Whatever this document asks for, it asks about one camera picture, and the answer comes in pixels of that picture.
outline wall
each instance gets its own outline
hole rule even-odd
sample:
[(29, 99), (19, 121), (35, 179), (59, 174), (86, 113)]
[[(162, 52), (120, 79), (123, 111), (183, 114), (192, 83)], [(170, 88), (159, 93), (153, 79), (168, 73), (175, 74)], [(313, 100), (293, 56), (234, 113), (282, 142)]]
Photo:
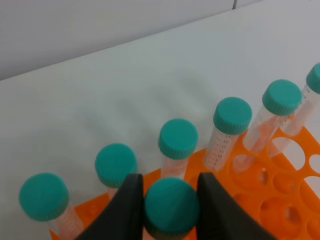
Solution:
[(226, 12), (233, 4), (234, 0), (2, 0), (0, 80)]
[(236, 8), (242, 8), (250, 4), (261, 2), (262, 0), (237, 0)]

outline centrifuge tube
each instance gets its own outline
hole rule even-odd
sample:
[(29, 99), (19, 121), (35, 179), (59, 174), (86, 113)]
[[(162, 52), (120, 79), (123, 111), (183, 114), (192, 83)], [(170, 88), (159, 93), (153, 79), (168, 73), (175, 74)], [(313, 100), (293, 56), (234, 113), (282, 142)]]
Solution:
[[(281, 130), (290, 135), (296, 136), (300, 133), (308, 118), (315, 111), (320, 103), (320, 63), (315, 65), (306, 77), (306, 85), (302, 90), (302, 103), (290, 118), (281, 124)], [(269, 156), (272, 158), (282, 153), (290, 144), (288, 138), (277, 139), (275, 148), (270, 148)]]
[(144, 215), (146, 239), (183, 240), (199, 220), (197, 192), (176, 177), (156, 181), (146, 194)]
[(69, 201), (64, 181), (52, 173), (29, 178), (21, 188), (20, 204), (33, 220), (47, 222), (61, 240), (75, 240), (84, 225)]
[(95, 169), (100, 181), (107, 187), (111, 201), (126, 177), (137, 173), (137, 158), (128, 146), (119, 143), (111, 144), (97, 155)]
[[(297, 85), (288, 80), (270, 84), (262, 97), (263, 106), (243, 139), (243, 145), (253, 153), (260, 153), (275, 134), (280, 124), (299, 107), (302, 93)], [(255, 158), (248, 156), (234, 161), (234, 170), (247, 170)]]
[(161, 178), (184, 179), (189, 157), (198, 143), (196, 127), (187, 120), (173, 119), (161, 129), (158, 145), (164, 155)]
[(207, 169), (220, 171), (224, 167), (239, 136), (247, 131), (251, 119), (252, 109), (241, 98), (227, 97), (218, 104), (203, 161)]

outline teal screw cap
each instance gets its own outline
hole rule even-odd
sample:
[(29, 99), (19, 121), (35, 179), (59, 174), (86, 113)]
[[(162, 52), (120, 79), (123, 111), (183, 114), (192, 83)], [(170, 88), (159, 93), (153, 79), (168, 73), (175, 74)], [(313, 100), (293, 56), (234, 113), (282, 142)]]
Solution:
[(119, 189), (129, 174), (137, 173), (136, 155), (126, 145), (108, 145), (97, 155), (95, 169), (104, 185)]
[(188, 183), (168, 177), (149, 188), (144, 214), (145, 227), (154, 238), (183, 237), (197, 224), (200, 203), (197, 193)]
[(20, 190), (20, 205), (33, 220), (48, 222), (60, 217), (68, 207), (69, 193), (64, 181), (52, 173), (29, 178)]
[(320, 63), (316, 64), (308, 76), (306, 77), (306, 84), (309, 88), (317, 94), (320, 94)]
[(197, 143), (196, 127), (187, 120), (173, 119), (162, 127), (158, 145), (166, 157), (183, 160), (194, 153)]
[(227, 97), (216, 107), (213, 122), (217, 129), (228, 135), (241, 135), (252, 119), (250, 105), (237, 97)]
[(295, 112), (302, 102), (300, 88), (288, 80), (277, 80), (265, 91), (262, 102), (272, 114), (285, 117)]

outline white table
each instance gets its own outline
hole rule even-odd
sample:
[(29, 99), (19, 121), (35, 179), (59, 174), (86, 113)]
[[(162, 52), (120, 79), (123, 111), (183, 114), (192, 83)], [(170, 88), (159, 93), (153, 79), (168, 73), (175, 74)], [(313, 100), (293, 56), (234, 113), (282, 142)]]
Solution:
[[(194, 122), (203, 148), (217, 103), (236, 96), (254, 114), (277, 79), (301, 88), (320, 62), (320, 1), (265, 0), (0, 82), (0, 233), (47, 240), (18, 194), (33, 174), (61, 175), (76, 203), (106, 189), (94, 162), (104, 146), (131, 146), (140, 172), (161, 167), (172, 118)], [(318, 112), (307, 127), (320, 141)]]

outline teal cap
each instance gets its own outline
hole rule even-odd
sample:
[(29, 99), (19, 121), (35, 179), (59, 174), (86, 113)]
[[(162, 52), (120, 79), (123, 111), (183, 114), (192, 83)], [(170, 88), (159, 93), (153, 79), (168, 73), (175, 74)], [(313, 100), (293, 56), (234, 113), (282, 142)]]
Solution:
[(277, 80), (265, 91), (262, 102), (272, 114), (285, 117), (295, 112), (302, 102), (300, 88), (288, 80)]
[(217, 129), (228, 135), (241, 135), (252, 119), (250, 105), (237, 97), (227, 97), (216, 107), (213, 122)]
[(196, 127), (187, 120), (173, 119), (162, 127), (158, 145), (166, 157), (183, 160), (194, 153), (197, 143)]
[(144, 214), (145, 227), (154, 238), (183, 237), (197, 224), (200, 203), (196, 191), (188, 183), (168, 177), (149, 188)]
[(95, 169), (104, 185), (119, 189), (129, 174), (137, 173), (136, 155), (126, 145), (111, 144), (96, 156)]
[(33, 220), (48, 222), (60, 217), (68, 207), (69, 193), (64, 181), (52, 173), (29, 178), (20, 190), (20, 205)]
[(316, 64), (308, 76), (306, 77), (306, 84), (309, 88), (317, 94), (320, 94), (320, 63)]

